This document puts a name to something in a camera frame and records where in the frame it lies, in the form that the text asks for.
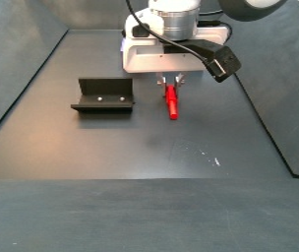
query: scratch mark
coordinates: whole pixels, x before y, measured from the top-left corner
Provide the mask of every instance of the scratch mark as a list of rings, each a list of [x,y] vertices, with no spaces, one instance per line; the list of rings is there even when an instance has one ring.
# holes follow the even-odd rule
[[[218,161],[218,158],[215,158],[215,162],[216,162],[218,166],[220,166],[220,163],[219,163],[219,161]]]

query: gray wall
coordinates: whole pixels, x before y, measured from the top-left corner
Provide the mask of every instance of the gray wall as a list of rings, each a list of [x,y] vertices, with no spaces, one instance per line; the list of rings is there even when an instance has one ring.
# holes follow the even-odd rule
[[[243,68],[238,75],[290,168],[299,175],[299,2],[264,19],[234,25],[230,46]]]
[[[37,1],[0,0],[0,119],[65,32]]]
[[[54,16],[74,30],[121,30],[128,9],[124,0],[38,0]],[[133,10],[147,7],[148,0],[131,0]],[[203,0],[200,11],[219,10],[216,0]]]

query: black cable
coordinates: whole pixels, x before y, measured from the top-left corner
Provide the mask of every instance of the black cable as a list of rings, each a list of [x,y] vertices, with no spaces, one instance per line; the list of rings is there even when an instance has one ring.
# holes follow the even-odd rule
[[[224,12],[222,10],[219,10],[219,11],[214,11],[214,12],[199,13],[197,15],[200,17],[206,17],[206,16],[212,16],[212,15],[216,15],[216,14],[222,14],[222,13],[224,13]]]
[[[192,51],[191,49],[188,49],[187,47],[184,47],[183,45],[172,42],[171,40],[165,39],[164,37],[161,37],[160,35],[157,35],[151,29],[148,29],[144,24],[141,23],[141,21],[139,20],[139,18],[136,17],[135,13],[133,13],[133,10],[132,10],[132,7],[131,7],[131,3],[129,3],[129,0],[125,0],[125,4],[127,4],[127,7],[128,7],[128,11],[135,19],[135,21],[137,22],[139,26],[141,28],[144,28],[149,34],[152,34],[160,41],[165,41],[167,43],[169,43],[172,46],[180,48],[183,51],[188,52],[189,54],[192,54],[199,60],[200,62],[203,63],[204,66],[207,66],[208,62],[207,62],[207,59],[199,55],[195,51]]]

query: black bracket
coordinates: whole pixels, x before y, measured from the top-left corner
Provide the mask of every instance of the black bracket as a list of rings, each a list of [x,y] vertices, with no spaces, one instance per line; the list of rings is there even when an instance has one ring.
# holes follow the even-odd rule
[[[70,107],[80,112],[96,110],[132,110],[133,93],[131,78],[78,79],[81,98]]]

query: gray table surface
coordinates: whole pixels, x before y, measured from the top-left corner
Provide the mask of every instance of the gray table surface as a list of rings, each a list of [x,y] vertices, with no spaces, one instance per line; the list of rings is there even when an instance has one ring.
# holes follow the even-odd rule
[[[192,72],[171,121],[155,74],[131,75],[131,114],[69,108],[80,77],[129,76],[119,31],[72,31],[0,126],[0,178],[288,178],[234,78]]]
[[[66,35],[0,126],[0,251],[299,251],[299,180],[232,79],[189,74],[177,121],[151,74],[131,115],[69,108],[78,77],[124,76],[119,43]]]

